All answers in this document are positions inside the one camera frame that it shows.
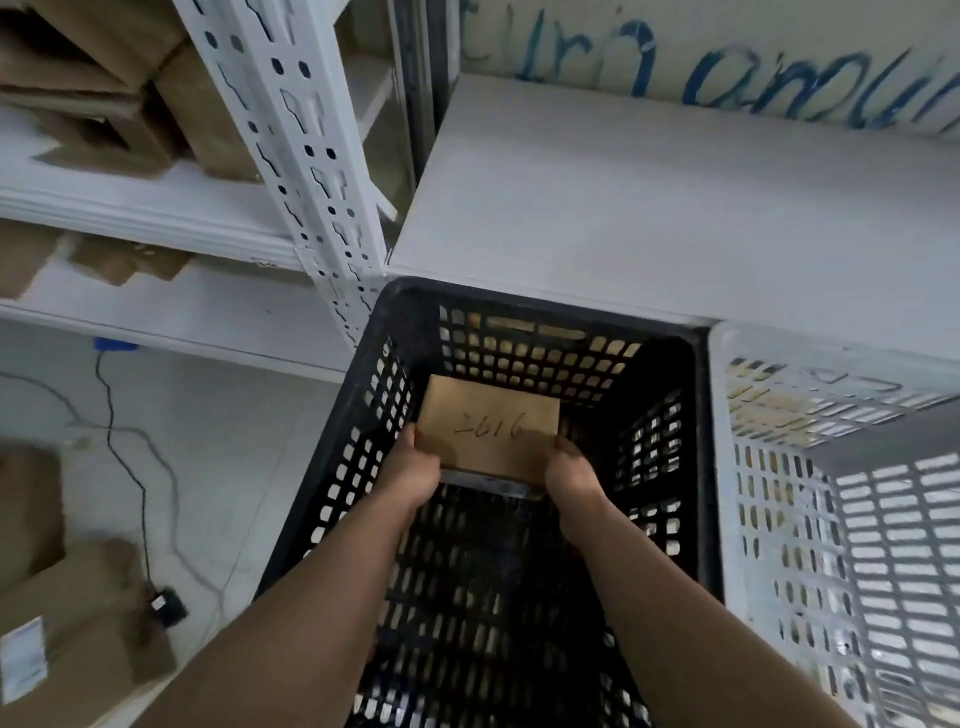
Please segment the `white tile floor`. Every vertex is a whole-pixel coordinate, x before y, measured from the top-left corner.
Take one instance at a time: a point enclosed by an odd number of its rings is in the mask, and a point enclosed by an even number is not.
[[[0,321],[0,372],[39,379],[72,400],[81,417],[105,424],[95,358],[89,337]],[[148,349],[109,352],[102,371],[113,389],[115,424],[145,430],[177,476],[175,526],[169,475],[139,438],[113,436],[148,491],[154,581],[174,587],[190,611],[170,631],[183,665],[250,603],[337,386]],[[104,432],[70,419],[47,392],[0,377],[0,439],[60,449],[68,541],[118,535],[139,543],[136,485],[109,454]],[[124,706],[110,728],[129,725],[146,699]]]

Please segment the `white wall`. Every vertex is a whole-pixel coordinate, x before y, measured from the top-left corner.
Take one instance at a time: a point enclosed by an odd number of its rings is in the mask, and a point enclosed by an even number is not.
[[[470,72],[960,139],[956,0],[460,0]]]

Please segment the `white sticker on cardboard box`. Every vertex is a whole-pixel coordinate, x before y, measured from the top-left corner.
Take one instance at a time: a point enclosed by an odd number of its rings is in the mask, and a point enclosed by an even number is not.
[[[47,678],[43,617],[31,619],[0,637],[0,683],[3,705],[23,697]]]

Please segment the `power cord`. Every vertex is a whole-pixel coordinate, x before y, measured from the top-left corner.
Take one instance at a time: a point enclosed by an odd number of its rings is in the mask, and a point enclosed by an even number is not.
[[[146,488],[144,487],[143,483],[133,475],[131,468],[117,454],[116,449],[112,446],[112,434],[114,432],[123,432],[126,434],[135,435],[136,437],[140,438],[143,444],[150,451],[150,454],[154,457],[154,459],[159,464],[159,466],[167,473],[167,476],[170,478],[170,488],[171,488],[171,495],[172,495],[172,501],[173,501],[173,514],[172,514],[173,518],[172,518],[171,534],[170,534],[170,548],[173,551],[174,555],[177,557],[177,560],[180,562],[180,565],[184,568],[184,570],[187,571],[187,573],[190,574],[191,577],[193,577],[194,581],[196,581],[204,590],[213,594],[214,598],[216,599],[217,613],[219,614],[220,622],[221,624],[225,624],[227,622],[227,612],[226,612],[226,606],[224,603],[223,592],[217,589],[216,586],[214,586],[209,580],[207,580],[202,574],[200,574],[189,562],[189,560],[187,560],[183,552],[180,551],[180,546],[179,546],[180,539],[178,534],[178,526],[180,524],[180,481],[177,478],[177,473],[171,467],[170,463],[168,463],[166,459],[160,454],[159,450],[157,450],[156,445],[154,445],[154,441],[150,438],[150,435],[147,434],[147,432],[140,429],[139,427],[116,426],[113,422],[114,410],[113,410],[113,402],[112,402],[112,391],[110,390],[109,385],[103,379],[103,376],[100,373],[101,360],[103,358],[104,353],[105,352],[103,351],[100,351],[98,353],[96,366],[94,368],[94,373],[96,374],[97,378],[104,385],[104,387],[107,389],[107,392],[108,392],[109,423],[107,425],[100,425],[99,423],[91,422],[90,420],[87,420],[86,418],[82,417],[80,414],[80,410],[77,409],[76,405],[74,405],[74,403],[64,393],[58,391],[57,389],[50,386],[46,382],[41,381],[40,379],[36,379],[32,376],[14,374],[13,372],[2,372],[2,371],[0,371],[0,379],[8,379],[11,381],[23,382],[24,384],[30,384],[31,386],[34,386],[38,389],[43,390],[44,392],[49,394],[51,397],[58,400],[66,409],[67,413],[70,415],[71,421],[68,424],[68,426],[78,426],[78,427],[85,427],[88,429],[99,429],[99,430],[107,431],[108,448],[110,450],[110,453],[118,460],[118,462],[120,462],[120,464],[124,467],[124,470],[127,471],[131,479],[140,488],[140,494],[141,494],[141,500],[140,500],[141,529],[140,530],[141,530],[141,535],[143,538],[143,545],[144,545],[145,571],[147,572],[147,579],[150,582],[151,589],[155,592],[154,602],[156,602],[158,599],[162,599],[163,601],[166,601],[167,599],[165,595],[169,595],[171,593],[171,590],[159,590],[158,592],[156,590],[156,586],[154,586],[153,584],[152,576],[150,573],[148,547],[147,547],[147,533],[146,533]]]

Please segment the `plastic crate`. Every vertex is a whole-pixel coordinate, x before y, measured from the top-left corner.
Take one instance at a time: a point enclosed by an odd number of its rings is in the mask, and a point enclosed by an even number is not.
[[[960,725],[960,366],[710,335],[726,603],[865,725]]]
[[[381,293],[260,592],[371,489],[432,374],[561,398],[613,502],[719,592],[706,333],[424,279]],[[399,546],[349,724],[646,717],[549,499],[442,484]]]

